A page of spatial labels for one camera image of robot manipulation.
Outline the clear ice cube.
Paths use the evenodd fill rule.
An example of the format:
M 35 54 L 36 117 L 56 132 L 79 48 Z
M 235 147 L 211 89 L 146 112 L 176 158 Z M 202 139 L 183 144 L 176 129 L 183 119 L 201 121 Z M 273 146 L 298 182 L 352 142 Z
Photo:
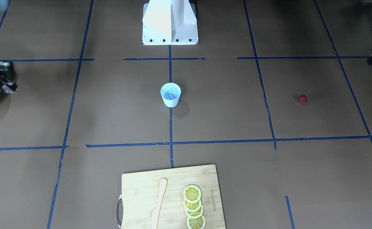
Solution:
M 167 100 L 175 100 L 177 96 L 173 93 L 167 92 L 166 94 L 164 94 L 164 98 Z

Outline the light blue plastic cup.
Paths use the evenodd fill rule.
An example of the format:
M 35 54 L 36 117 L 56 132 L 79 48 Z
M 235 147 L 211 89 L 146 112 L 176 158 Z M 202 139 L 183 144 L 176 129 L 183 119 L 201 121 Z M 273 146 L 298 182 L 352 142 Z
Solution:
M 164 104 L 169 108 L 173 108 L 177 106 L 179 102 L 181 88 L 179 85 L 170 82 L 161 87 L 160 94 Z

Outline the white pillar with base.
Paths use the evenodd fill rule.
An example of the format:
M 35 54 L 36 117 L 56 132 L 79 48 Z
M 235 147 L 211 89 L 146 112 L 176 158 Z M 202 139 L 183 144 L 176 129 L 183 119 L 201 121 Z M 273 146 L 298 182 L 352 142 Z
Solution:
M 195 0 L 150 0 L 143 5 L 143 45 L 196 45 Z

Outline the yellow plastic knife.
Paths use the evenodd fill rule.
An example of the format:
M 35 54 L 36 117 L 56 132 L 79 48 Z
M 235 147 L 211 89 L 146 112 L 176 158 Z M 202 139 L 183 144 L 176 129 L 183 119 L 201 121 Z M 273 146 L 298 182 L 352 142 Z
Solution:
M 152 211 L 152 214 L 151 214 L 151 229 L 157 229 L 157 226 L 159 223 L 161 205 L 162 205 L 162 201 L 163 201 L 164 194 L 166 191 L 166 187 L 167 187 L 167 179 L 163 178 L 161 179 L 159 183 L 159 191 L 158 191 L 156 208 Z

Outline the lemon slice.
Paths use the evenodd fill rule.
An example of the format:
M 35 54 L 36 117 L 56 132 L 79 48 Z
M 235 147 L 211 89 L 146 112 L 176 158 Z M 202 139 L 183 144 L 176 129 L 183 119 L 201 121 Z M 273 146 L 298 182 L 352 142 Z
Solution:
M 185 201 L 194 204 L 200 201 L 202 191 L 197 185 L 190 184 L 183 190 L 183 197 Z

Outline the red strawberry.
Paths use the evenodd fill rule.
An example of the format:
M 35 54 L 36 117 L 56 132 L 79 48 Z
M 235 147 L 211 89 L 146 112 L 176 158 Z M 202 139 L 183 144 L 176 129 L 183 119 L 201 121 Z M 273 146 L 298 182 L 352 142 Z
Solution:
M 305 95 L 302 95 L 299 97 L 299 102 L 300 103 L 307 103 L 308 98 Z

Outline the wooden cutting board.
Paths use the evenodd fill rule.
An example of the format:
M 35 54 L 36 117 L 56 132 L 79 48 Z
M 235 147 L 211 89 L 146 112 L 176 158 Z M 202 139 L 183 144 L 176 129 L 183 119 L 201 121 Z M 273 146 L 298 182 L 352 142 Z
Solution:
M 163 178 L 167 187 L 157 229 L 226 228 L 217 168 L 212 164 L 123 174 L 116 206 L 119 229 L 151 229 L 151 214 Z M 200 201 L 194 204 L 183 197 L 190 184 L 202 191 Z

